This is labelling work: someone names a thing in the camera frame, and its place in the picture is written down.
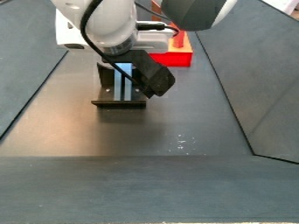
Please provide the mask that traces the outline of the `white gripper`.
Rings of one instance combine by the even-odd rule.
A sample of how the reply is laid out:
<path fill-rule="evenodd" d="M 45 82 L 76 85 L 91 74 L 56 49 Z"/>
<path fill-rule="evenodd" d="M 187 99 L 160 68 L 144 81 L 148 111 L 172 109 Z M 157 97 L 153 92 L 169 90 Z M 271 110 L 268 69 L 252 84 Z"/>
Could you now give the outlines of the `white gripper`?
<path fill-rule="evenodd" d="M 69 50 L 91 51 L 92 48 L 81 37 L 80 29 L 56 10 L 56 42 L 59 46 Z M 168 40 L 172 37 L 172 31 L 133 31 L 131 36 L 123 42 L 117 41 L 120 34 L 113 32 L 105 42 L 100 42 L 88 35 L 92 43 L 103 53 L 125 53 L 129 50 L 144 50 L 148 53 L 164 53 L 168 50 Z"/>

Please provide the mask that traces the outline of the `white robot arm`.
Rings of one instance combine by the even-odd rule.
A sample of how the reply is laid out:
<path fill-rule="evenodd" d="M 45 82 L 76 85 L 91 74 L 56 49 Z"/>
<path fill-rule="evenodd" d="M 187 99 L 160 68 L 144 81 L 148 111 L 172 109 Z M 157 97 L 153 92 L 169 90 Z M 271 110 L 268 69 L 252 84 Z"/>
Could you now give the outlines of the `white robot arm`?
<path fill-rule="evenodd" d="M 155 0 L 161 12 L 184 31 L 213 27 L 229 14 L 237 0 Z M 164 53 L 172 33 L 140 21 L 135 0 L 51 0 L 56 7 L 56 42 L 69 49 L 96 46 L 107 55 L 131 50 Z"/>

